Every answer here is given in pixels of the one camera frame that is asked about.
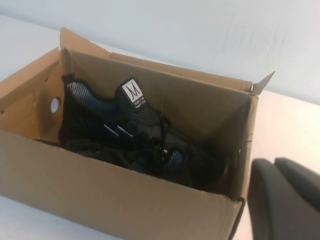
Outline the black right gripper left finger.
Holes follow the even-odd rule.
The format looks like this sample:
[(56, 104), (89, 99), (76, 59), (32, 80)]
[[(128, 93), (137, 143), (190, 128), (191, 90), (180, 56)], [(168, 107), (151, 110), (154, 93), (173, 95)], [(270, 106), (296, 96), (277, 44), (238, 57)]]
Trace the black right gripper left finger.
[(248, 206), (255, 240), (306, 240), (306, 202), (266, 159), (251, 166)]

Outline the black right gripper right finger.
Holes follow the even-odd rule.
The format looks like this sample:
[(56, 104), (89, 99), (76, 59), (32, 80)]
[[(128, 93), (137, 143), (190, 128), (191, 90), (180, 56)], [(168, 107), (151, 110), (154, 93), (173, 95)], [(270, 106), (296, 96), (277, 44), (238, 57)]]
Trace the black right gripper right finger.
[(288, 158), (274, 162), (293, 190), (286, 200), (287, 231), (297, 240), (320, 238), (320, 175)]

